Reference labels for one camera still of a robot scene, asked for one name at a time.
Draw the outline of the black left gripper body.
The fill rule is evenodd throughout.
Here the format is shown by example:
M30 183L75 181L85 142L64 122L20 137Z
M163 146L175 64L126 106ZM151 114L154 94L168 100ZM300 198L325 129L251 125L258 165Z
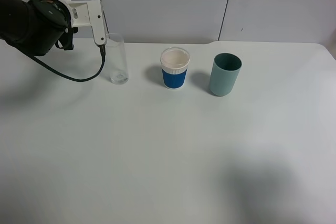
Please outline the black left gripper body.
M73 50L73 35L78 31L72 28L70 11L59 0L29 0L28 3L44 22L38 32L38 40L46 39L45 45L55 45L58 49Z

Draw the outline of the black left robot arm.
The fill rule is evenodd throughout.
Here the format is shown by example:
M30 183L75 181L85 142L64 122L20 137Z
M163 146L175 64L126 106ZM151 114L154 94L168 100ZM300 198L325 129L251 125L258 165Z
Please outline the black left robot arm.
M71 15L59 0L1 0L1 39L29 57L73 49Z

